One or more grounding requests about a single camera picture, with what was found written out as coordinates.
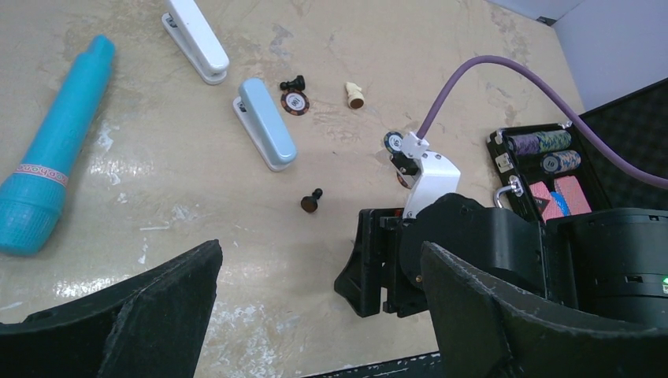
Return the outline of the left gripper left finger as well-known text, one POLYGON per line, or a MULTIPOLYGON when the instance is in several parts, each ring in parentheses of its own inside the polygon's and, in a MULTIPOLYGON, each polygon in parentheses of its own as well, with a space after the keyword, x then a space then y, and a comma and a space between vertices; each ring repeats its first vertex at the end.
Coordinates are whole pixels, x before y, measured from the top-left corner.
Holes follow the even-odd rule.
POLYGON ((192 377, 216 298, 217 240, 1 326, 4 377, 192 377))

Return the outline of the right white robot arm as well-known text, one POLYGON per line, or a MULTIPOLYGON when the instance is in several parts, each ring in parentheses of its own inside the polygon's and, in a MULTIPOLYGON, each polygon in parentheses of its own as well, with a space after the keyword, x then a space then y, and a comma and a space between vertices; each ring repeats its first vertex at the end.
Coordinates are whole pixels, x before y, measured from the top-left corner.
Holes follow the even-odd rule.
POLYGON ((404 218, 364 209, 335 292, 360 317, 428 308, 421 248, 435 243, 474 267, 560 305, 667 326, 667 214, 607 209, 541 221, 448 193, 404 218))

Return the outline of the light blue stapler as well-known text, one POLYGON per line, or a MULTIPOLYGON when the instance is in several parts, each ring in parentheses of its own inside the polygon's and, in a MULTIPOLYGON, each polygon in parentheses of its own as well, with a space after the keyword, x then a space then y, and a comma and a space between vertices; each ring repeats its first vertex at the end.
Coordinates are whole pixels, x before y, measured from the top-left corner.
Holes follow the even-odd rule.
POLYGON ((270 93, 259 79, 244 80, 232 107, 240 123, 273 172, 285 170, 297 157, 296 145, 270 93))

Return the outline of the white stapler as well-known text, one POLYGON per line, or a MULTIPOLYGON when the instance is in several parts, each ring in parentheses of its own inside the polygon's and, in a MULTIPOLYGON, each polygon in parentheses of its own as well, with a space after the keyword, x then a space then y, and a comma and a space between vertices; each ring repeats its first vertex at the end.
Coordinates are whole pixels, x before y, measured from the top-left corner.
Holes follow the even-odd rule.
POLYGON ((165 6, 167 12, 162 15, 161 22, 169 36, 205 83, 222 83, 230 60, 197 3, 167 0, 165 6))

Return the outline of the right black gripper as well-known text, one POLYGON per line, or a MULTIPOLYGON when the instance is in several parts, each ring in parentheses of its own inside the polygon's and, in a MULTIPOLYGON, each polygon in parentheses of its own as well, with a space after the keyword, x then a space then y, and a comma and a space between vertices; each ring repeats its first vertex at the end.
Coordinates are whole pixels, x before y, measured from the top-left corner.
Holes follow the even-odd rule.
POLYGON ((433 208, 362 209, 351 256, 334 291, 359 317, 381 311, 408 317, 429 309, 421 283, 421 246, 433 236, 433 208))

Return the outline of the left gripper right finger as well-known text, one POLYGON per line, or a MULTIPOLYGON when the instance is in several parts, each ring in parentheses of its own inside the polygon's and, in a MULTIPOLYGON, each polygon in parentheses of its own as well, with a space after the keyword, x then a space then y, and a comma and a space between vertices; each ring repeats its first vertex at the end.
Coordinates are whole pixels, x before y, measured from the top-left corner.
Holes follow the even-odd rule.
POLYGON ((421 275, 447 377, 664 377, 667 331, 523 290, 435 243, 421 275))

